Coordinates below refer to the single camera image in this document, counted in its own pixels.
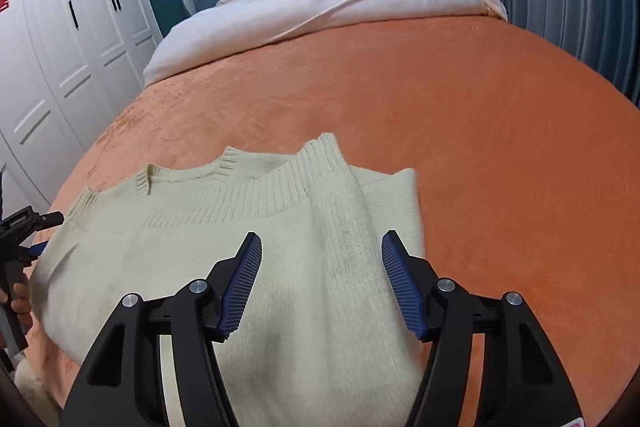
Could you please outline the person's left hand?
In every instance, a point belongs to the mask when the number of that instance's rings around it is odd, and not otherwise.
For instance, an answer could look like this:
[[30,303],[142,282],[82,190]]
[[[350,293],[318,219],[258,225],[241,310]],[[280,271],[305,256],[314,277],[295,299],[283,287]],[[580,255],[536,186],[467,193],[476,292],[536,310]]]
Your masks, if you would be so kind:
[[27,333],[32,328],[32,306],[29,301],[30,294],[26,275],[12,286],[11,296],[11,308],[16,313],[23,331]]

